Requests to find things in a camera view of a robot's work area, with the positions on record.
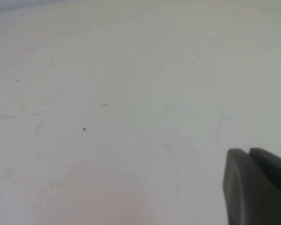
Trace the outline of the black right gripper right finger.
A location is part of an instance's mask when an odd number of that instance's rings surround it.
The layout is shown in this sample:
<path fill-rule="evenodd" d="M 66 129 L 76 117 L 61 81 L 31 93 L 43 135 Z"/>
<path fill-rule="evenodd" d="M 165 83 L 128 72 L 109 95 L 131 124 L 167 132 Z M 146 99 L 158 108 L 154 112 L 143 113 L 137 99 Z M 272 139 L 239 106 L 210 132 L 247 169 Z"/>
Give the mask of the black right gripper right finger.
<path fill-rule="evenodd" d="M 265 176 L 281 190 L 281 157 L 262 148 L 251 148 L 249 155 Z"/>

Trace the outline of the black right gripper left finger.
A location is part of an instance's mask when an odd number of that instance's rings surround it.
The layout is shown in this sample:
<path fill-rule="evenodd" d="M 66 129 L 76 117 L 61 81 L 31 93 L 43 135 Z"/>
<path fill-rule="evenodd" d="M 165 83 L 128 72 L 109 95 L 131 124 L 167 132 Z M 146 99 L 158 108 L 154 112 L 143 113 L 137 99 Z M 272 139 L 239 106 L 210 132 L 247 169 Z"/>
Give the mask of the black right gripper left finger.
<path fill-rule="evenodd" d="M 230 225 L 281 225 L 281 190 L 242 149 L 226 156 L 223 193 Z"/>

